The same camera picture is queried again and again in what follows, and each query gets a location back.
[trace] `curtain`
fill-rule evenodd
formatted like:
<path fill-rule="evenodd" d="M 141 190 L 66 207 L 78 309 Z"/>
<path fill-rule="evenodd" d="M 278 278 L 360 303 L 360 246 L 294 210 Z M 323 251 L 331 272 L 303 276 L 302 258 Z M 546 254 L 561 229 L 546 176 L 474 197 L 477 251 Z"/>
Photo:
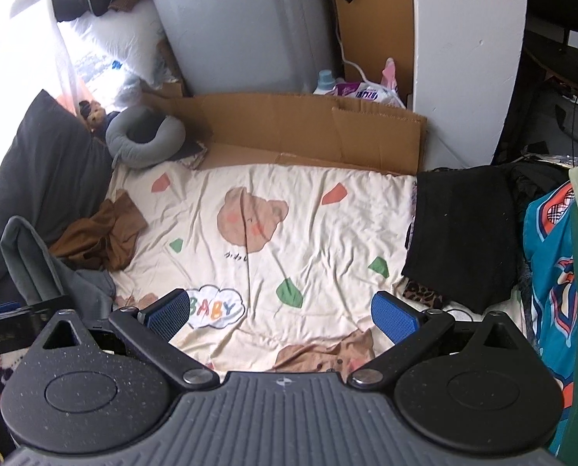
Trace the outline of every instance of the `curtain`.
<path fill-rule="evenodd" d="M 0 163 L 41 89 L 77 110 L 81 88 L 52 0 L 0 0 Z"/>

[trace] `leopard print fabric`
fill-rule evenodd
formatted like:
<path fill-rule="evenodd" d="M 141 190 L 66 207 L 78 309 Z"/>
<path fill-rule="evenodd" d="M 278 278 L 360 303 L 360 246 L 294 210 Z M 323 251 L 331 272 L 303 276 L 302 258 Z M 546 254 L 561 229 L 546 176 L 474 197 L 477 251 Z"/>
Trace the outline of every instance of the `leopard print fabric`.
<path fill-rule="evenodd" d="M 408 284 L 403 291 L 403 297 L 438 310 L 442 310 L 445 304 L 444 297 L 441 294 L 411 279 L 408 279 Z"/>

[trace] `white wall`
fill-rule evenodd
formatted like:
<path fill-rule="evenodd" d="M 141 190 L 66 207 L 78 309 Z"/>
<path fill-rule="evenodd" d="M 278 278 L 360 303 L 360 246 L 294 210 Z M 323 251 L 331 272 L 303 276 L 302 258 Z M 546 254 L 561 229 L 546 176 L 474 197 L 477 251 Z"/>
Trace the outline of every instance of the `white wall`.
<path fill-rule="evenodd" d="M 491 162 L 517 76 L 526 3 L 414 0 L 414 111 L 429 119 L 430 132 L 425 169 Z"/>

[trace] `white pillow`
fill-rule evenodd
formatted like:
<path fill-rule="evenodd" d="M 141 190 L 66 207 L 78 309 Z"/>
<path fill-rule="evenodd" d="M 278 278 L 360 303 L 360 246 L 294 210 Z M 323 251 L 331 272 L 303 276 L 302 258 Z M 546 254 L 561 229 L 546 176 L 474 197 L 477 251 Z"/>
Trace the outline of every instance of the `white pillow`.
<path fill-rule="evenodd" d="M 122 63 L 152 87 L 159 87 L 165 64 L 157 43 L 165 37 L 153 0 L 142 0 L 131 12 L 108 10 L 101 17 L 86 12 L 70 23 L 83 40 Z"/>

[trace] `gray neck pillow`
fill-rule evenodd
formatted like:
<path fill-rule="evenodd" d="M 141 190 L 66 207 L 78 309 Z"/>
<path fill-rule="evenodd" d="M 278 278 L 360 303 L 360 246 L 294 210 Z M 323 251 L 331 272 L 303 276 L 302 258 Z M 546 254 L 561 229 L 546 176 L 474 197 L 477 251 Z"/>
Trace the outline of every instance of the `gray neck pillow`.
<path fill-rule="evenodd" d="M 176 117 L 167 115 L 155 137 L 147 143 L 136 143 L 128 137 L 139 124 L 149 120 L 153 110 L 142 105 L 129 107 L 110 122 L 106 143 L 114 158 L 112 167 L 122 161 L 129 168 L 148 168 L 169 159 L 185 142 L 185 126 Z"/>

